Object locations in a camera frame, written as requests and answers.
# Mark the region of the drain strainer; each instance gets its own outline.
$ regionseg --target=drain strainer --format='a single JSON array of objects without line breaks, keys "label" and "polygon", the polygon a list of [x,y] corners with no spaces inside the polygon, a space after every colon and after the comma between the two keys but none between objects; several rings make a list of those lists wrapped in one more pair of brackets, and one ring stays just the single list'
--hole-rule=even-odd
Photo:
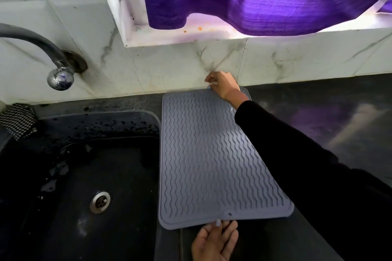
[{"label": "drain strainer", "polygon": [[94,195],[90,202],[90,210],[94,214],[104,212],[110,203],[110,195],[108,192],[100,191]]}]

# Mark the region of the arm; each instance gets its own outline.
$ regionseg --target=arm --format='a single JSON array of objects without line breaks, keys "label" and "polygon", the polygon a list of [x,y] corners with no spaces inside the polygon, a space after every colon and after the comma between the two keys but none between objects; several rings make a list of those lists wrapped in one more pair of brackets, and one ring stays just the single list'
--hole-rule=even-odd
[{"label": "arm", "polygon": [[386,250],[382,243],[390,241],[391,189],[369,173],[339,163],[331,152],[248,100],[233,81],[229,89],[224,80],[211,88],[237,108],[236,123],[309,223],[345,259]]}]

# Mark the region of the checkered cloth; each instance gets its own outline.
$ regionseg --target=checkered cloth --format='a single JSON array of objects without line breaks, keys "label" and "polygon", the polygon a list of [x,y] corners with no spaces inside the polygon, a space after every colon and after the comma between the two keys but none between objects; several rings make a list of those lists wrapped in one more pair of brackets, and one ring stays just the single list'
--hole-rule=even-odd
[{"label": "checkered cloth", "polygon": [[28,104],[14,103],[0,114],[0,124],[16,139],[23,139],[37,132],[37,118]]}]

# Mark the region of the gray silicone mat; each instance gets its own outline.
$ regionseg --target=gray silicone mat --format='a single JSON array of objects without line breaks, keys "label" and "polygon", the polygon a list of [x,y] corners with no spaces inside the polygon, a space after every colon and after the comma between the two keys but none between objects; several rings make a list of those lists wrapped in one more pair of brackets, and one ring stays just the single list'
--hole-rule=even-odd
[{"label": "gray silicone mat", "polygon": [[208,89],[164,95],[158,215],[164,228],[216,219],[287,217],[293,212],[293,203],[234,114]]}]

